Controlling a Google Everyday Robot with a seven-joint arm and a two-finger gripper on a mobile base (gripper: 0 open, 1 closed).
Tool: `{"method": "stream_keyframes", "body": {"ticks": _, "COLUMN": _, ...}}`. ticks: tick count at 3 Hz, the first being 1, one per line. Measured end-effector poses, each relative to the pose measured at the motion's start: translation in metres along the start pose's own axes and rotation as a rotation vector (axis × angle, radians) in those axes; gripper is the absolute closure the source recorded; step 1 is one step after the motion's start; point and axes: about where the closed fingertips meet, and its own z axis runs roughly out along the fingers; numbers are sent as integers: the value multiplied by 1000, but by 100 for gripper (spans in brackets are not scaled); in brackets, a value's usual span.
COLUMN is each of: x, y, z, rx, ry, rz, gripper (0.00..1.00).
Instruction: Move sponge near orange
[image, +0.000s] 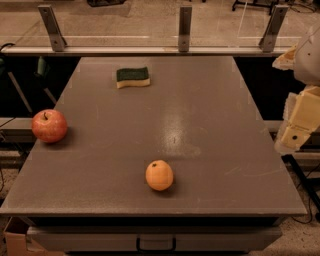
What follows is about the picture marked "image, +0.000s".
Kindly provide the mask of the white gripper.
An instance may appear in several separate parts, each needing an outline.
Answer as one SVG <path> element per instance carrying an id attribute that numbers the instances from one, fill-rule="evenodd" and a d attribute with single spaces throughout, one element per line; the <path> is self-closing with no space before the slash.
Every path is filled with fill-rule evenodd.
<path id="1" fill-rule="evenodd" d="M 275 149 L 280 154 L 298 151 L 320 127 L 320 23 L 310 27 L 298 45 L 277 57 L 272 67 L 292 70 L 306 86 L 299 94 L 290 92 L 277 132 Z"/>

